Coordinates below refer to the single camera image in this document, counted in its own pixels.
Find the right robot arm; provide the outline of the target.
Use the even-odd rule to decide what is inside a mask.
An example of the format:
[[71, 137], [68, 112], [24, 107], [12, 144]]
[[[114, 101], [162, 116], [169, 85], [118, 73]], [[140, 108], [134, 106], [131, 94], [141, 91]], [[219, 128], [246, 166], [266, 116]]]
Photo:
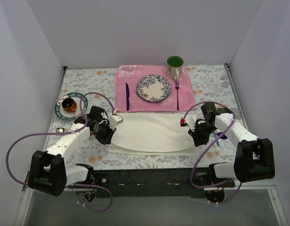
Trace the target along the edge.
[[201, 158], [222, 137], [226, 136], [236, 148], [234, 162], [214, 163], [207, 167], [207, 182], [201, 189], [218, 187], [237, 179], [240, 183], [272, 179], [275, 176], [273, 144], [268, 138], [259, 138], [236, 121], [235, 113], [217, 102], [199, 103], [202, 119], [194, 120], [183, 116], [182, 127], [188, 126], [188, 134], [193, 138], [195, 147], [206, 145], [190, 173], [190, 183]]

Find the white cloth napkin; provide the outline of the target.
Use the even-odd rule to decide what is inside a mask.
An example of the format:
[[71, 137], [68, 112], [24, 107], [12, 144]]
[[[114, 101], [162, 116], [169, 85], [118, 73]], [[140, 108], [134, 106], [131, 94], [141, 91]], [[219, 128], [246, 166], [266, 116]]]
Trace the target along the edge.
[[116, 127], [110, 153], [136, 155], [198, 156], [188, 134], [189, 127], [181, 127], [183, 114], [173, 113], [120, 113], [123, 123]]

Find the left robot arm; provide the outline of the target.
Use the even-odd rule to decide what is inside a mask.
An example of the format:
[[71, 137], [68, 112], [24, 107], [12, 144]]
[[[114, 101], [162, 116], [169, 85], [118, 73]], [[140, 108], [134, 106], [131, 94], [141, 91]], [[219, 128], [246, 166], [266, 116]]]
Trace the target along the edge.
[[103, 108], [91, 107], [88, 114], [74, 121], [69, 134], [62, 136], [45, 151], [36, 151], [32, 155], [28, 186], [53, 196], [59, 196], [67, 186], [76, 183], [84, 188], [92, 187], [95, 180], [91, 166], [79, 163], [67, 167], [66, 162], [80, 144], [91, 136], [101, 144], [111, 143], [116, 127], [123, 122], [123, 118], [115, 113], [105, 118], [105, 114]]

